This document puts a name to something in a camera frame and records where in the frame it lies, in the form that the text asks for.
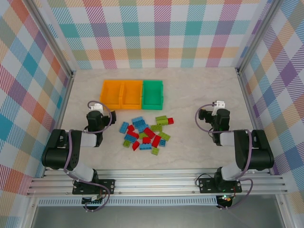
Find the green tray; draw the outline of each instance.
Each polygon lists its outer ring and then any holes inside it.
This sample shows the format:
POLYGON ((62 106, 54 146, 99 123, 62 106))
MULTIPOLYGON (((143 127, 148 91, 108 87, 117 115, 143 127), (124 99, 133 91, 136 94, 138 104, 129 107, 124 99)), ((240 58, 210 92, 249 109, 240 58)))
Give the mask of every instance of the green tray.
POLYGON ((144 80, 142 86, 142 109, 162 110, 162 81, 144 80))

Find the checkered wall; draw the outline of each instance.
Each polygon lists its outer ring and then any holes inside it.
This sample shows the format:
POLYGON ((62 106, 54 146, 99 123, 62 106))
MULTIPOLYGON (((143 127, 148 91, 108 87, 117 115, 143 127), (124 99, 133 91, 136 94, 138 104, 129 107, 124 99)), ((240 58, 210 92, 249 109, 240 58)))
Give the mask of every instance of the checkered wall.
POLYGON ((260 0, 47 0, 80 69, 229 67, 260 0))
POLYGON ((243 80, 304 227, 304 0, 285 0, 243 80))
POLYGON ((21 0, 0 0, 0 227, 17 227, 67 75, 21 0))

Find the black mounting plate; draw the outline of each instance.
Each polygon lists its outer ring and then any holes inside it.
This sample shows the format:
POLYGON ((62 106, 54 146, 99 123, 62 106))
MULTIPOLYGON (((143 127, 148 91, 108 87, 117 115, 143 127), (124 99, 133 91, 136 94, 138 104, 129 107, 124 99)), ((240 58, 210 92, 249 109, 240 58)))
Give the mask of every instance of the black mounting plate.
MULTIPOLYGON (((202 184, 202 187, 199 187, 200 193, 234 193, 234 189, 225 189, 225 191, 220 192, 214 182, 214 178, 199 178, 198 185, 200 186, 202 184)), ((241 185, 235 185, 236 193, 242 192, 242 186, 241 185)))
MULTIPOLYGON (((104 185, 110 191, 110 194, 114 194, 115 189, 115 179, 101 179, 98 180, 98 184, 104 185)), ((100 187, 94 186, 91 184, 85 184, 78 181, 73 181, 73 195, 99 195, 100 187)), ((105 195, 107 192, 105 189, 102 189, 102 195, 105 195)))

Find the lime green brick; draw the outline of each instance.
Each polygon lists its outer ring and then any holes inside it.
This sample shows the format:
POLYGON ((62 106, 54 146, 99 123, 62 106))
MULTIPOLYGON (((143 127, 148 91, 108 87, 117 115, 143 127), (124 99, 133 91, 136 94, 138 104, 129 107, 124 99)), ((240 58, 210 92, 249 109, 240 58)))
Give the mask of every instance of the lime green brick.
POLYGON ((158 152, 160 151, 160 149, 157 149, 157 148, 154 148, 153 147, 153 149, 152 149, 152 151, 151 151, 151 154, 154 154, 154 155, 158 155, 158 152))
POLYGON ((155 119, 156 119, 156 121, 158 121, 158 120, 166 120, 167 116, 166 115, 162 115, 162 116, 156 117, 155 119))
POLYGON ((171 136, 169 136, 168 134, 166 134, 164 132, 159 132, 158 135, 166 141, 169 141, 169 139, 171 138, 171 136))
POLYGON ((165 120, 157 120, 156 121, 157 125, 168 125, 168 119, 165 120))
POLYGON ((129 148, 130 145, 131 145, 131 142, 130 142, 130 141, 127 141, 127 140, 125 140, 124 143, 123 143, 123 146, 124 146, 124 147, 127 147, 127 148, 129 148))
POLYGON ((151 125, 150 129, 153 132, 162 132, 162 126, 161 125, 151 125))
POLYGON ((148 137, 145 132, 139 133, 139 139, 143 139, 144 137, 148 137))

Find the red lego brick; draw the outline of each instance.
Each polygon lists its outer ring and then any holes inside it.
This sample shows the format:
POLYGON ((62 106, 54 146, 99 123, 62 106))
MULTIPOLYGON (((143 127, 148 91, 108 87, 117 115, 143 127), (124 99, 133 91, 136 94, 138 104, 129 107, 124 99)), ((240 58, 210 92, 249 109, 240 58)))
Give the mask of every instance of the red lego brick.
POLYGON ((138 141, 133 143, 133 145, 132 145, 133 151, 135 151, 138 147, 139 147, 139 142, 138 141))
POLYGON ((134 126, 131 124, 131 125, 128 126, 128 130, 129 130, 130 132, 133 132, 133 131, 135 130, 135 128, 134 128, 134 126))
POLYGON ((158 144, 160 144, 161 137, 159 135, 155 136, 153 142, 152 142, 152 147, 157 148, 158 144))
POLYGON ((174 124, 173 118, 168 118, 168 124, 174 124))
POLYGON ((135 137, 136 139, 139 138, 139 134, 137 134, 137 133, 135 133, 135 132, 128 131, 127 134, 130 135, 130 136, 135 137))
POLYGON ((143 144, 151 143, 151 139, 149 137, 143 137, 142 138, 142 143, 143 144))
POLYGON ((147 127, 146 127, 146 129, 144 129, 143 132, 145 132, 146 135, 147 135, 150 139, 154 138, 154 136, 155 136, 155 133, 154 133, 153 131, 151 131, 149 128, 147 128, 147 127))

